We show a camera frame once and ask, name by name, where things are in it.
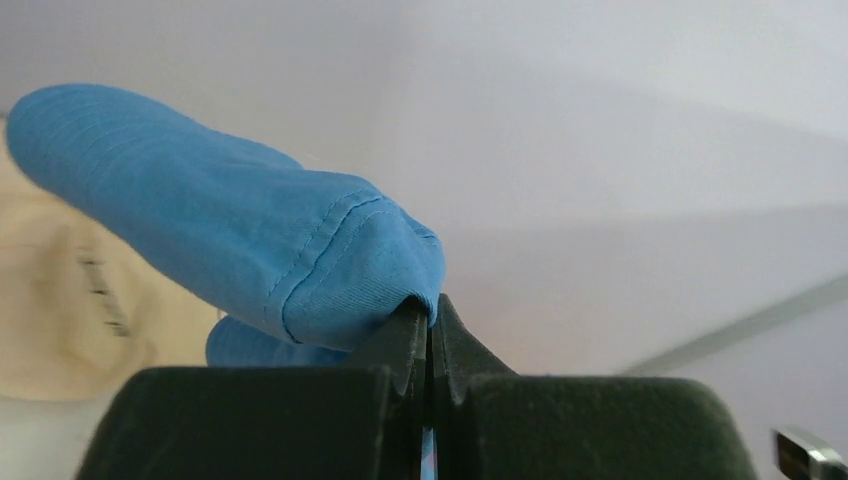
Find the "beige cap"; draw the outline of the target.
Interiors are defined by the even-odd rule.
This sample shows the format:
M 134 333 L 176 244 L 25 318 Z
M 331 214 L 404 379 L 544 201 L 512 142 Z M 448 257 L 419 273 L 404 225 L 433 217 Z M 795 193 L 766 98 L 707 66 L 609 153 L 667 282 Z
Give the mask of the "beige cap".
M 77 401 L 202 366 L 215 307 L 1 155 L 1 393 Z

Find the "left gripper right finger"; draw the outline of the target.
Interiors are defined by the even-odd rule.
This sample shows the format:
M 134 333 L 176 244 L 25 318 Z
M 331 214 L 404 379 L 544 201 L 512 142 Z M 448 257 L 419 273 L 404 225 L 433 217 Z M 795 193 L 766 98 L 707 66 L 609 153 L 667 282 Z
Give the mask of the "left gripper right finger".
M 447 296 L 433 328 L 439 479 L 733 480 L 756 472 L 725 404 L 687 379 L 522 376 Z

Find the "blue hat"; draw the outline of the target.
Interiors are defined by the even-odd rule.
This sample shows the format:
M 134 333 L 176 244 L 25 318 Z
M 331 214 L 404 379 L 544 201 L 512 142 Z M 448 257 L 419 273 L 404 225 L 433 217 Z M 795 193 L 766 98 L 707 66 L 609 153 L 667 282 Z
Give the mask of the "blue hat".
M 361 177 L 102 85 L 24 96 L 7 139 L 38 186 L 224 312 L 212 366 L 332 365 L 407 299 L 437 317 L 437 235 Z

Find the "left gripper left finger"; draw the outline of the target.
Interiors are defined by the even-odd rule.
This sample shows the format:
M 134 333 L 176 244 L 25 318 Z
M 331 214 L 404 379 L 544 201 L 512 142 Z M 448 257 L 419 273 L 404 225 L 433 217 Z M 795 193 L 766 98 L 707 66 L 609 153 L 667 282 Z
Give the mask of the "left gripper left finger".
M 142 371 L 78 477 L 416 479 L 426 344 L 426 314 L 407 300 L 336 366 Z

